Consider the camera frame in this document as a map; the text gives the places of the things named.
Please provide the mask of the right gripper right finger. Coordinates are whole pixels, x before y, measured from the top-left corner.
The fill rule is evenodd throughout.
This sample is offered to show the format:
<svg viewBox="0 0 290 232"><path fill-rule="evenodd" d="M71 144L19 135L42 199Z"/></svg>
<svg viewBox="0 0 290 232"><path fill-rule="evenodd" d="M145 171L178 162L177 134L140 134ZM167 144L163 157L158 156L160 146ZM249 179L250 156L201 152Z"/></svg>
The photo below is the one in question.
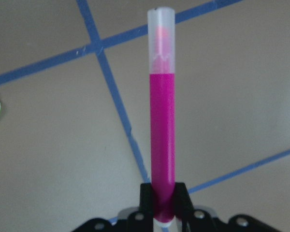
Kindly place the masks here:
<svg viewBox="0 0 290 232"><path fill-rule="evenodd" d="M185 183L175 183L172 200L173 212L177 218L188 218L194 212L194 207Z"/></svg>

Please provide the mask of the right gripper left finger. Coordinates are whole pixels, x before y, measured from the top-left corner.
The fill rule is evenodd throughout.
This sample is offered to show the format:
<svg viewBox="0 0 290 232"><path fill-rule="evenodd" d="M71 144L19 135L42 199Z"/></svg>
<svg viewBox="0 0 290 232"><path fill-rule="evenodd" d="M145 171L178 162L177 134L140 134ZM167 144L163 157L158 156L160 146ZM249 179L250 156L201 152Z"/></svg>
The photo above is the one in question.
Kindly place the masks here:
<svg viewBox="0 0 290 232"><path fill-rule="evenodd" d="M154 216L155 214L154 199L155 194L151 183L142 183L140 185L139 210L141 212L149 214L150 216Z"/></svg>

